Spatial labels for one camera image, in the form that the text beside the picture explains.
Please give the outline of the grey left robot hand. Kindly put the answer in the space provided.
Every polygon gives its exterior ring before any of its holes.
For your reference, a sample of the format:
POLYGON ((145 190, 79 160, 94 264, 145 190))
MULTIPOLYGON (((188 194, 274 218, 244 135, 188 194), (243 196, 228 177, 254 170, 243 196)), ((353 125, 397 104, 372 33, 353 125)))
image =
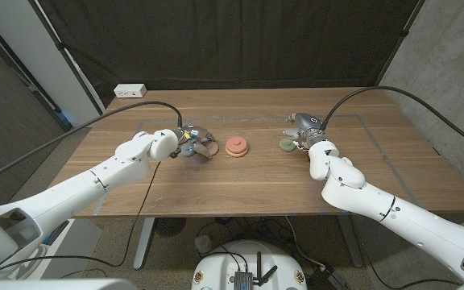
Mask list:
POLYGON ((215 142, 213 134, 201 126, 182 126, 173 130, 178 138, 177 149, 170 154, 171 158, 176 158, 179 154, 189 157, 194 154, 203 155, 208 160, 213 158, 205 143, 215 142))

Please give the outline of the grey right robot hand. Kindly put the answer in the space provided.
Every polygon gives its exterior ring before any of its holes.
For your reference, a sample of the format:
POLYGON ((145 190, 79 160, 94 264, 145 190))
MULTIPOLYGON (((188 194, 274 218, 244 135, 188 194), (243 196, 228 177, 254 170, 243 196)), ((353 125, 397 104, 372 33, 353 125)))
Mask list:
POLYGON ((297 128, 284 130, 283 135, 302 150, 308 150, 313 144, 327 140, 321 129, 322 121, 316 116, 295 113, 290 114, 286 122, 294 123, 297 128))

